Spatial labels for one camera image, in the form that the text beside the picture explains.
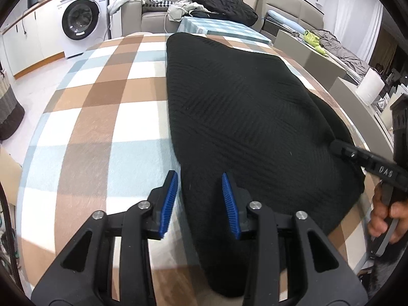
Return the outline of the right hand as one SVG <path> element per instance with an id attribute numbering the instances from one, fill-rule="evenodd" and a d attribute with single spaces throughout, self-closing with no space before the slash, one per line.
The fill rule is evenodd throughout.
<path id="1" fill-rule="evenodd" d="M 387 218 L 398 219 L 398 224 L 389 240 L 391 244 L 395 244 L 407 233 L 407 201 L 395 202 L 388 208 L 388 206 L 382 202 L 382 193 L 382 185 L 378 183 L 374 189 L 372 198 L 373 210 L 371 211 L 371 219 L 368 224 L 368 232 L 371 236 L 377 238 L 387 231 L 388 224 L 385 222 Z"/>

